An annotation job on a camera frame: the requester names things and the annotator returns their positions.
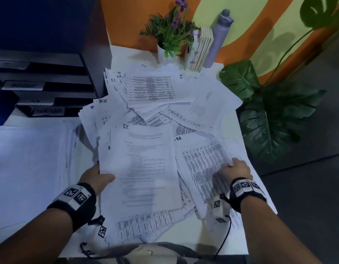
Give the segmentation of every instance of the wall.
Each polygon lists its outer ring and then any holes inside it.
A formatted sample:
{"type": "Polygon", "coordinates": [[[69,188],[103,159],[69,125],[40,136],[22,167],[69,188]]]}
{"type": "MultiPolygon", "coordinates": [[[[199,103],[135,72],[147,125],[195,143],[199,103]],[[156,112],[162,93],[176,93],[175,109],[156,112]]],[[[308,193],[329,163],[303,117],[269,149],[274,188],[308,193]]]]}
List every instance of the wall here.
{"type": "MultiPolygon", "coordinates": [[[[165,15],[175,0],[101,0],[113,45],[156,51],[156,40],[140,36],[150,14],[165,15]]],[[[217,62],[230,64],[250,59],[260,82],[265,82],[286,50],[309,29],[301,22],[303,0],[187,0],[188,17],[198,26],[211,26],[228,8],[234,18],[218,53],[217,62]]],[[[287,55],[274,80],[286,77],[306,60],[334,30],[312,32],[287,55]]]]}

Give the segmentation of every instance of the stack of papers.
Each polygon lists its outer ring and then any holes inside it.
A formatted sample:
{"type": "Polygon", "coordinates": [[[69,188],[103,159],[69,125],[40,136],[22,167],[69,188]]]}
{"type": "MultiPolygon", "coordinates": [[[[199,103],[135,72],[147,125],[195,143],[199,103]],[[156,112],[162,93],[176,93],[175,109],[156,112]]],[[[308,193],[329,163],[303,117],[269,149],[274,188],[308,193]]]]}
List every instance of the stack of papers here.
{"type": "Polygon", "coordinates": [[[76,183],[79,129],[0,126],[0,228],[32,220],[76,183]]]}
{"type": "MultiPolygon", "coordinates": [[[[244,148],[220,133],[223,115],[242,101],[216,78],[185,78],[175,66],[134,65],[104,75],[109,95],[79,113],[100,173],[116,177],[101,194],[106,220],[97,244],[154,242],[196,210],[221,235],[226,225],[211,214],[212,198],[229,192],[221,165],[237,157],[253,170],[244,148]]],[[[240,214],[231,210],[231,218],[233,229],[242,228],[240,214]]]]}

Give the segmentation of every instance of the potted plant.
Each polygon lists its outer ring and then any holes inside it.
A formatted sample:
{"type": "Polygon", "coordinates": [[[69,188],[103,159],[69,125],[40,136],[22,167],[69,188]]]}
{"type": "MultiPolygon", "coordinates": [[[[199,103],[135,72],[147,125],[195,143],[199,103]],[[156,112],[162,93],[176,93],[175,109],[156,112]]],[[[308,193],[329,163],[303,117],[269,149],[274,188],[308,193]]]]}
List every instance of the potted plant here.
{"type": "Polygon", "coordinates": [[[315,112],[326,91],[288,80],[267,84],[302,38],[313,30],[339,26],[339,0],[327,0],[326,10],[322,0],[304,0],[300,17],[311,29],[286,51],[265,84],[260,84],[250,60],[226,65],[219,73],[221,82],[244,102],[238,116],[245,146],[268,162],[283,156],[300,140],[303,121],[315,112]]]}
{"type": "Polygon", "coordinates": [[[197,27],[186,19],[187,9],[185,0],[176,0],[175,7],[165,17],[151,15],[145,30],[140,31],[140,35],[157,39],[158,62],[162,65],[176,62],[182,46],[192,45],[192,31],[197,27]]]}

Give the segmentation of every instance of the white desk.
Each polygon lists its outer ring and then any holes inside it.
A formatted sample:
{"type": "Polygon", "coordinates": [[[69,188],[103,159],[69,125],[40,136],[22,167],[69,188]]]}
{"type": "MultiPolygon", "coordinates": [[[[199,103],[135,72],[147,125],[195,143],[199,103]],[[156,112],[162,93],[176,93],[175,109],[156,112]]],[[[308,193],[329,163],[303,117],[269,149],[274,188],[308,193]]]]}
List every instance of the white desk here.
{"type": "MultiPolygon", "coordinates": [[[[136,49],[111,46],[112,68],[123,69],[134,61],[146,62],[150,66],[157,66],[156,53],[141,51],[136,49]]],[[[223,68],[223,64],[214,63],[210,69],[202,69],[202,72],[218,75],[223,68]]],[[[194,72],[184,72],[186,76],[192,76],[194,72]]],[[[53,122],[79,121],[79,118],[27,118],[18,110],[15,110],[8,118],[5,125],[11,126],[38,126],[41,124],[51,124],[53,122]]],[[[240,131],[238,118],[235,112],[225,115],[222,122],[223,137],[235,139],[244,147],[242,133],[240,131]]],[[[91,146],[85,139],[78,144],[78,159],[76,160],[76,174],[79,176],[96,161],[93,152],[89,149],[91,146]]],[[[19,230],[25,223],[16,224],[0,229],[0,242],[19,230]]],[[[84,256],[79,249],[81,235],[75,233],[60,257],[80,257],[84,256]]],[[[211,236],[205,225],[196,215],[174,225],[169,231],[164,233],[158,241],[167,241],[187,246],[201,254],[215,254],[217,248],[214,246],[211,236]]],[[[247,254],[247,246],[244,231],[229,234],[220,254],[247,254]]]]}

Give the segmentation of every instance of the water bottle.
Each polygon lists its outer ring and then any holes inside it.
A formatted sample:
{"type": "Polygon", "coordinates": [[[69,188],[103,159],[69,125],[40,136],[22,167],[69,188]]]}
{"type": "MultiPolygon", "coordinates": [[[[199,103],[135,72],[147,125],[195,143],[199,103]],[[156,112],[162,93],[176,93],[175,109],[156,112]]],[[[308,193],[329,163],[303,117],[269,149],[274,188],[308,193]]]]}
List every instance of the water bottle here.
{"type": "Polygon", "coordinates": [[[213,65],[213,62],[216,59],[216,56],[218,54],[219,49],[222,47],[222,44],[224,40],[226,39],[226,36],[229,32],[229,29],[234,22],[233,18],[229,16],[229,10],[224,9],[219,17],[218,20],[213,26],[213,43],[211,45],[211,48],[208,52],[207,58],[205,60],[205,63],[203,64],[203,67],[210,68],[213,65]]]}

